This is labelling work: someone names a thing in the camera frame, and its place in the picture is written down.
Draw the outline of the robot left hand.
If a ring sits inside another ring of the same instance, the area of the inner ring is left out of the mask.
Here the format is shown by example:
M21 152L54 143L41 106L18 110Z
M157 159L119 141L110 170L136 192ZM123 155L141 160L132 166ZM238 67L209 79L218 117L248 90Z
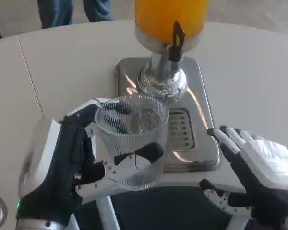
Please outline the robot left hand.
M18 230L63 230L85 203L154 185L163 171L169 111L144 95L89 100L35 127L18 182Z

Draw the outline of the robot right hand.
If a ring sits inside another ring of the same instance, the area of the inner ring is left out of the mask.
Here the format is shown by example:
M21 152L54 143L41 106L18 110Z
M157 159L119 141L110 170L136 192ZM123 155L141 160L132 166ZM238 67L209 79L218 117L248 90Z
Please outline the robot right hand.
M288 230L288 149L246 130L229 126L210 128L225 159L245 189L244 193L215 187L207 179L199 186L221 211L240 218L227 229L244 229L249 219L274 230Z

